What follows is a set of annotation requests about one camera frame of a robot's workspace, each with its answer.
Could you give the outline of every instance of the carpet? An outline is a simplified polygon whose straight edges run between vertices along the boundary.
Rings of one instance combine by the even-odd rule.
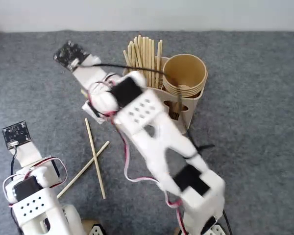
[[[234,234],[294,234],[294,32],[141,34],[163,39],[167,57],[190,53],[207,65],[206,88],[190,131],[198,144],[216,145],[203,158],[226,182],[225,209]],[[54,62],[53,53],[70,39],[103,62],[124,63],[122,50],[137,35],[0,34],[0,235],[16,234],[1,190],[11,161],[3,127],[26,120],[42,156],[64,161],[68,180],[91,158],[80,85]],[[89,120],[97,149],[111,141],[98,159],[107,199],[90,167],[60,202],[75,205],[82,218],[99,220],[110,235],[172,234],[178,223],[163,193],[153,183],[127,181],[120,137],[109,123]],[[150,175],[133,146],[129,175]]]

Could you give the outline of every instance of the paper cup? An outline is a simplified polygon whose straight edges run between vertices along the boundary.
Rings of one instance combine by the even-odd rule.
[[[169,58],[164,64],[163,72],[168,75],[163,77],[166,90],[175,95],[180,92],[183,97],[197,94],[203,88],[207,78],[204,62],[190,54],[180,54]]]

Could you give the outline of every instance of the black cable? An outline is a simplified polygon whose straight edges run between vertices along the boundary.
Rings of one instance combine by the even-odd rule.
[[[15,146],[14,149],[15,149],[15,152],[13,154],[12,161],[11,161],[10,175],[13,175],[14,162],[15,162],[15,158],[16,158],[16,154],[17,154],[17,146]],[[10,213],[11,213],[11,217],[12,217],[12,219],[13,219],[16,227],[17,227],[17,230],[18,230],[19,235],[23,235],[23,232],[22,232],[22,230],[21,230],[21,228],[20,228],[20,226],[19,226],[16,218],[13,215],[13,209],[12,208],[10,210]]]
[[[233,233],[232,233],[232,229],[231,229],[231,226],[230,226],[230,222],[229,222],[229,220],[228,220],[228,218],[227,218],[227,216],[226,216],[225,210],[223,210],[222,213],[223,213],[223,216],[224,216],[224,219],[225,219],[226,225],[227,225],[227,229],[229,230],[230,235],[233,235]]]
[[[14,221],[14,223],[15,223],[17,229],[18,229],[18,233],[19,233],[19,235],[23,235],[23,231],[21,230],[21,228],[20,228],[18,222],[16,221],[16,218],[14,217],[14,214],[13,214],[13,210],[12,210],[12,208],[11,208],[11,210],[10,210],[10,213],[11,213],[11,217],[12,217],[12,219],[13,219],[13,221]]]
[[[180,92],[179,84],[178,84],[178,82],[177,82],[177,80],[175,78],[167,75],[165,72],[162,72],[162,71],[159,71],[159,70],[148,69],[148,68],[132,67],[132,66],[126,66],[126,65],[117,65],[117,64],[107,64],[107,63],[101,63],[101,64],[92,65],[92,66],[82,66],[82,65],[79,65],[79,67],[82,67],[82,68],[86,68],[86,67],[116,67],[116,68],[129,69],[129,70],[144,70],[144,71],[156,72],[156,73],[159,73],[159,74],[164,75],[165,77],[171,78],[174,81],[174,84],[173,85],[176,86],[177,89],[178,89],[178,113],[180,113],[180,116],[181,116],[181,119],[182,119],[182,123],[183,123],[183,127],[184,127],[184,129],[186,131],[186,134],[187,134],[189,140],[195,146],[195,148],[196,148],[196,150],[197,150],[197,152],[199,154],[201,154],[201,152],[204,149],[211,148],[211,147],[214,147],[215,146],[214,144],[199,145],[199,146],[196,145],[195,140],[194,140],[191,132],[187,128],[187,124],[186,124],[186,121],[184,119],[183,112],[181,112],[182,111],[183,104],[182,104],[182,97],[181,97],[181,92]]]
[[[16,153],[17,153],[17,146],[15,146],[14,149],[15,149],[15,152],[13,154],[12,161],[11,161],[10,175],[13,175],[14,162],[15,162]]]

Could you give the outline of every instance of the circuit board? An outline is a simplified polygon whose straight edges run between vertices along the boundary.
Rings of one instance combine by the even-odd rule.
[[[53,58],[63,67],[73,72],[77,65],[83,63],[89,55],[90,53],[80,45],[68,41],[54,54]]]
[[[2,133],[7,149],[12,149],[15,145],[19,146],[31,141],[25,121],[3,128]]]

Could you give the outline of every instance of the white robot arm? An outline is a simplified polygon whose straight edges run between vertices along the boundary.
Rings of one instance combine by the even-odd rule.
[[[98,57],[72,42],[64,44],[54,58],[88,91],[83,109],[98,123],[113,113],[114,123],[140,151],[159,188],[182,199],[186,230],[192,235],[212,232],[222,216],[225,183],[178,131],[161,101],[146,88],[145,78],[137,71],[124,77],[109,75],[100,68]],[[148,125],[155,129],[153,136],[145,129]],[[170,175],[167,149],[182,155],[187,163],[176,175]]]
[[[41,157],[30,139],[25,121],[2,131],[7,148],[22,167],[2,185],[19,232],[24,235],[86,235],[75,207],[61,206],[53,191],[53,187],[62,182],[55,164],[55,161],[63,164],[61,160]]]

